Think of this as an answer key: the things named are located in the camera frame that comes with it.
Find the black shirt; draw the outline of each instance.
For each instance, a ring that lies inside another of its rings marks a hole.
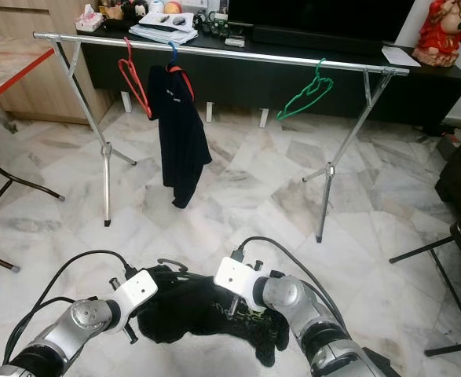
[[[203,166],[211,162],[188,76],[177,67],[168,71],[153,66],[147,98],[151,120],[159,120],[164,186],[174,188],[174,206],[185,208],[196,190]]]

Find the tv cabinet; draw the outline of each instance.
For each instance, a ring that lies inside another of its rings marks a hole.
[[[102,27],[91,33],[79,31],[79,34],[120,39],[126,36],[130,40],[150,42],[126,32],[106,31]],[[357,64],[391,65],[383,55],[368,56],[275,46],[251,40],[247,40],[246,46],[240,49],[227,46],[223,40],[203,33],[199,33],[199,37],[189,41],[186,46],[311,59],[325,57],[328,60]],[[129,89],[117,65],[120,58],[127,57],[126,49],[82,44],[82,51],[95,88],[123,91]],[[171,60],[172,53],[138,49],[133,51],[133,57],[137,73],[146,87],[150,67],[154,64],[166,65]],[[188,54],[178,54],[177,64],[188,72],[196,92],[196,101],[249,108],[282,108],[292,96],[312,81],[314,74],[314,68],[310,67]],[[429,66],[407,68],[410,69],[410,75],[397,76],[391,80],[369,119],[417,126],[438,124],[461,96],[461,69]],[[322,69],[321,74],[331,77],[335,84],[331,92],[308,111],[356,118],[366,101],[361,73]],[[376,85],[379,76],[370,74],[372,87]]]

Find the white marble tile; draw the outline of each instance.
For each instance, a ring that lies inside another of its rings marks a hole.
[[[423,246],[423,242],[411,224],[392,214],[373,212],[371,213],[371,220],[386,259]],[[434,300],[438,302],[443,300],[445,286],[436,270],[434,260],[428,254],[418,254],[388,266]]]
[[[243,143],[246,133],[223,124],[209,123],[204,127],[209,147],[229,163]]]
[[[415,159],[419,163],[426,163],[434,150],[434,144],[408,143],[408,145],[412,149],[415,154]]]
[[[302,167],[318,170],[326,166],[326,159],[324,158],[322,148],[300,141],[292,141],[289,144],[286,156]]]
[[[269,150],[256,152],[247,171],[264,182],[272,191],[285,182],[299,180],[302,175],[301,167],[297,163]]]
[[[29,312],[43,284],[49,282],[64,260],[53,253],[49,236],[38,240],[0,236],[0,258],[20,267],[18,273],[0,267],[0,325],[15,325],[20,314]],[[51,294],[60,295],[63,291],[63,285],[56,284]]]
[[[356,148],[367,168],[380,169],[382,167],[382,160],[372,143],[357,142]]]
[[[317,227],[320,219],[322,191],[314,181],[291,180],[272,195],[287,217],[309,235]]]
[[[376,267],[370,253],[330,216],[326,219],[323,242],[317,243],[311,235],[295,255],[318,277],[342,314]]]
[[[333,218],[348,232],[371,256],[382,261],[384,256],[380,250],[379,239],[368,212],[337,213]]]
[[[8,234],[22,240],[40,240],[60,229],[56,201],[59,200],[37,190],[0,208],[0,237]]]
[[[440,357],[425,358],[423,367],[426,377],[461,377],[460,369]]]
[[[323,185],[322,178],[316,183]],[[331,183],[330,201],[335,212],[369,212],[373,210],[368,192],[358,174],[336,174]]]
[[[109,227],[103,226],[103,218],[97,217],[82,228],[75,230],[78,237],[90,249],[120,251],[138,236],[154,238],[159,228],[132,207],[116,210]]]
[[[225,207],[256,208],[272,193],[273,188],[243,170],[227,169],[208,189],[209,196]]]
[[[29,129],[37,128],[42,130],[29,138],[25,134],[20,139],[24,140],[24,147],[31,151],[39,168],[56,162],[86,144],[85,139],[75,135],[66,125],[61,123],[53,123],[51,127],[46,124],[42,124],[40,127],[38,124],[33,124],[29,127]]]
[[[158,123],[148,121],[136,103],[124,114],[121,102],[115,102],[100,128],[138,165],[112,157],[112,226],[105,228],[100,145],[90,128],[28,122],[12,135],[4,127],[14,130],[15,124],[0,112],[0,163],[67,197],[58,202],[13,186],[0,202],[0,258],[22,268],[13,274],[0,267],[0,355],[20,313],[28,311],[57,268],[80,252],[111,249],[138,268],[170,258],[194,273],[213,275],[221,258],[246,237],[259,235],[281,242],[311,269],[342,310],[353,337],[391,359],[401,375],[460,377],[461,352],[434,359],[423,355],[427,347],[461,342],[461,317],[448,295],[444,300],[434,261],[422,254],[388,262],[448,234],[453,222],[434,191],[443,164],[435,151],[437,139],[406,125],[368,122],[338,166],[318,244],[313,232],[324,178],[307,183],[300,178],[323,167],[324,157],[333,157],[354,121],[301,114],[279,122],[273,113],[267,127],[258,129],[258,109],[214,106],[214,121],[205,124],[213,163],[204,167],[190,204],[180,210],[171,204],[172,189],[163,186]],[[438,255],[461,296],[461,257],[449,245]],[[51,294],[103,295],[111,291],[111,277],[123,281],[115,258],[85,258],[63,273]],[[264,269],[308,279],[268,243],[246,246],[245,262],[256,259]],[[64,307],[37,314],[21,342]],[[246,342],[228,336],[186,335],[173,345],[140,336],[130,346],[122,333],[89,342],[67,375],[185,376],[215,370],[228,377],[309,375],[294,339],[276,353],[274,368],[263,368]]]
[[[409,143],[405,141],[392,140],[392,139],[380,139],[373,137],[371,141],[378,145],[380,148],[384,148],[387,151],[395,151],[412,159],[415,158],[415,153]]]

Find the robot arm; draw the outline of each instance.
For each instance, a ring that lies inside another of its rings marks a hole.
[[[254,310],[268,307],[281,313],[309,361],[312,376],[384,377],[330,310],[296,277],[268,277],[224,258],[214,283],[244,298]]]
[[[74,302],[19,355],[0,367],[0,377],[59,377],[94,336],[127,332],[130,314],[157,292],[157,286],[145,270],[119,287],[116,280],[111,283],[116,289],[113,294]],[[309,361],[312,376],[385,377],[328,307],[299,279],[270,277],[224,258],[214,283],[245,299],[254,311],[270,308],[281,313]]]
[[[101,332],[126,328],[130,314],[157,292],[142,270],[98,300],[78,300],[12,361],[0,367],[5,377],[59,377],[73,364],[83,346]]]

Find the tissue box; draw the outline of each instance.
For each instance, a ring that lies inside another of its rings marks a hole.
[[[103,23],[104,18],[101,13],[94,12],[94,9],[87,4],[85,12],[75,22],[76,30],[94,31]]]

